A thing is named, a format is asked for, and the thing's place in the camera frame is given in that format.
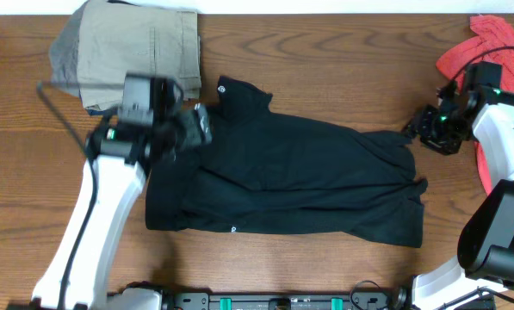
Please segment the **black polo shirt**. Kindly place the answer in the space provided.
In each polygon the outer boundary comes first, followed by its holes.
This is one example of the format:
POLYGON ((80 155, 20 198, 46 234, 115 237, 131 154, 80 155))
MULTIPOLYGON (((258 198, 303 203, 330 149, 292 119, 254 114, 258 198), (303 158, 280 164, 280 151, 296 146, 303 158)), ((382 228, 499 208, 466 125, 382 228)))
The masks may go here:
POLYGON ((418 248, 427 182, 409 139, 274 113, 270 93, 220 77, 211 143, 152 167, 151 230, 342 232, 418 248))

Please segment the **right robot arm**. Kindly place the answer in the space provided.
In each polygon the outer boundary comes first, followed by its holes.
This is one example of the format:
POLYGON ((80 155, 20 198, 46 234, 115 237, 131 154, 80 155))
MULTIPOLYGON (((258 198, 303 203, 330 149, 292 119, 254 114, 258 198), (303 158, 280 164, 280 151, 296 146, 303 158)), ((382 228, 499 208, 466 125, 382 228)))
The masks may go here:
POLYGON ((462 88, 449 82, 407 126, 429 148, 454 154, 477 141, 486 157, 492 191, 464 226, 455 257, 415 276, 393 296, 393 309, 493 309, 514 304, 514 93, 479 78, 462 88))

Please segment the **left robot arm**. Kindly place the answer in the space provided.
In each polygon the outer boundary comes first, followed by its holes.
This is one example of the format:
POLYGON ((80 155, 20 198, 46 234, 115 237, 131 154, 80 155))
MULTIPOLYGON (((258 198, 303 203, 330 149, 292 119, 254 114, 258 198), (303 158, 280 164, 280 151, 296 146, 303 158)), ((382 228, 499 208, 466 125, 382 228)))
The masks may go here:
POLYGON ((26 309, 161 309, 162 289, 135 284, 108 292, 123 228, 146 185, 153 159, 172 159, 212 139, 204 106, 109 111, 84 146, 86 161, 77 203, 59 248, 36 283, 26 309))

